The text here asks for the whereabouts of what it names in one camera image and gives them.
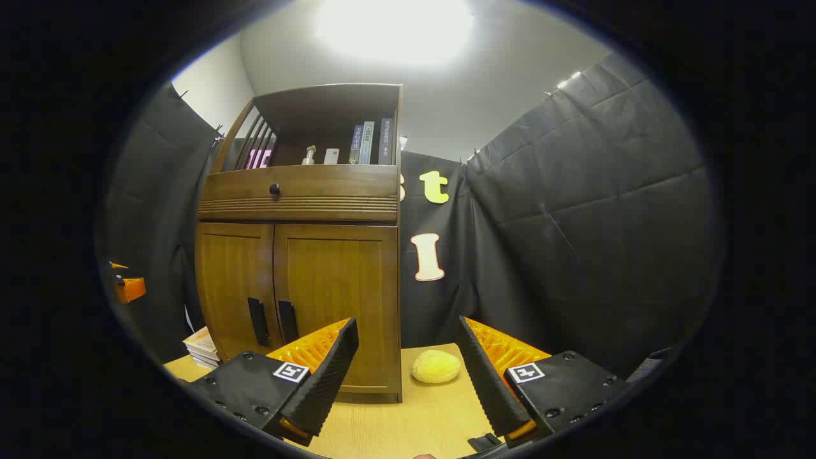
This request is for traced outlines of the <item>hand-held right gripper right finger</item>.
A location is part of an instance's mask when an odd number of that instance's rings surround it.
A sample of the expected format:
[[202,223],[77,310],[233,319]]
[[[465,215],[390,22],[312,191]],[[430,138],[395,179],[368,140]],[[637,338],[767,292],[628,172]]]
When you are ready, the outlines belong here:
[[630,382],[582,354],[549,354],[491,326],[460,317],[456,344],[493,434],[508,447],[591,420]]

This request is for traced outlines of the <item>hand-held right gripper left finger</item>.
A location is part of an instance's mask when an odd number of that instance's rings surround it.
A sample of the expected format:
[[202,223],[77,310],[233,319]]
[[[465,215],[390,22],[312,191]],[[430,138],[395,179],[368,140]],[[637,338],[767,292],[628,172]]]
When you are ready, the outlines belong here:
[[186,387],[267,435],[309,446],[358,351],[357,322],[347,317],[268,354],[244,351]]

